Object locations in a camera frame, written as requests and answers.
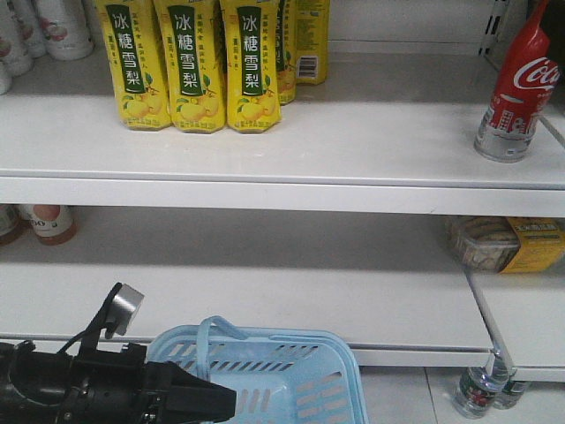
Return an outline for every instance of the juice bottle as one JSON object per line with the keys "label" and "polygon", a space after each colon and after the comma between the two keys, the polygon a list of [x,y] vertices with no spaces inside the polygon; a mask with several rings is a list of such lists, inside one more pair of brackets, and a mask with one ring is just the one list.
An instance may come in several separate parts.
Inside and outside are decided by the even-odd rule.
{"label": "juice bottle", "polygon": [[5,0],[0,2],[0,60],[12,77],[23,75],[34,67],[34,60],[19,30],[13,3]]}
{"label": "juice bottle", "polygon": [[169,75],[173,124],[213,133],[226,124],[219,0],[154,0]]}
{"label": "juice bottle", "polygon": [[297,81],[320,84],[328,76],[329,0],[297,1]]}
{"label": "juice bottle", "polygon": [[297,94],[297,0],[280,0],[276,23],[276,77],[281,104]]}
{"label": "juice bottle", "polygon": [[35,13],[32,0],[11,0],[18,17],[24,43],[32,57],[41,57],[47,53],[43,42],[43,32]]}
{"label": "juice bottle", "polygon": [[0,246],[17,239],[22,231],[18,211],[12,205],[0,204]]}
{"label": "juice bottle", "polygon": [[169,85],[153,2],[94,1],[122,122],[133,130],[169,126]]}
{"label": "juice bottle", "polygon": [[82,2],[35,0],[47,52],[56,60],[76,60],[92,53],[94,44]]}
{"label": "juice bottle", "polygon": [[221,0],[228,52],[228,125],[262,133],[281,120],[276,83],[278,0]]}
{"label": "juice bottle", "polygon": [[72,212],[62,205],[22,205],[37,239],[44,245],[60,245],[77,233]]}

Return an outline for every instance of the coca-cola logo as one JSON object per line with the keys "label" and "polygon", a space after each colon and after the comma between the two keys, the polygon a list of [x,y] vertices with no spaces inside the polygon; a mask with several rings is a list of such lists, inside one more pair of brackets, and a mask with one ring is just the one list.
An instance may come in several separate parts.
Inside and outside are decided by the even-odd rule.
{"label": "coca-cola logo", "polygon": [[559,66],[547,57],[541,57],[518,69],[514,85],[522,90],[551,90],[559,77]]}

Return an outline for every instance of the water bottle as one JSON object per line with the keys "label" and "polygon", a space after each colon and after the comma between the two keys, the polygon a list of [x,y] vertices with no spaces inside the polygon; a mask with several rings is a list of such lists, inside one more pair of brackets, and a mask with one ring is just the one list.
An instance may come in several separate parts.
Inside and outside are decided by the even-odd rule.
{"label": "water bottle", "polygon": [[493,405],[495,396],[509,380],[509,372],[500,356],[494,353],[490,367],[469,367],[461,375],[456,389],[454,406],[463,417],[477,419],[485,416]]}
{"label": "water bottle", "polygon": [[531,382],[508,380],[504,389],[494,398],[493,407],[496,409],[509,409],[516,405],[524,392],[530,387]]}

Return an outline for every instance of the basket handle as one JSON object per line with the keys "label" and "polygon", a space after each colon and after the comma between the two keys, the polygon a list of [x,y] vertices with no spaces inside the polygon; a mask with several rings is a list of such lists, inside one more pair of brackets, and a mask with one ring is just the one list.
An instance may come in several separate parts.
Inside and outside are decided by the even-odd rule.
{"label": "basket handle", "polygon": [[238,329],[231,322],[222,318],[220,315],[210,316],[200,323],[198,333],[196,335],[196,376],[201,380],[210,381],[210,363],[208,354],[210,351],[210,328],[212,324],[226,336],[233,337],[237,340],[245,340],[248,336]]}

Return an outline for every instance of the barcode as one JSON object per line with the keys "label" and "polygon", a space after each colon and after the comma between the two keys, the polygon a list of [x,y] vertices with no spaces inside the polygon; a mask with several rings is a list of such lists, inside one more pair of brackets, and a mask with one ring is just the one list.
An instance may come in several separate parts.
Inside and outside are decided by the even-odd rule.
{"label": "barcode", "polygon": [[298,62],[299,78],[317,78],[318,77],[318,57],[302,56]]}

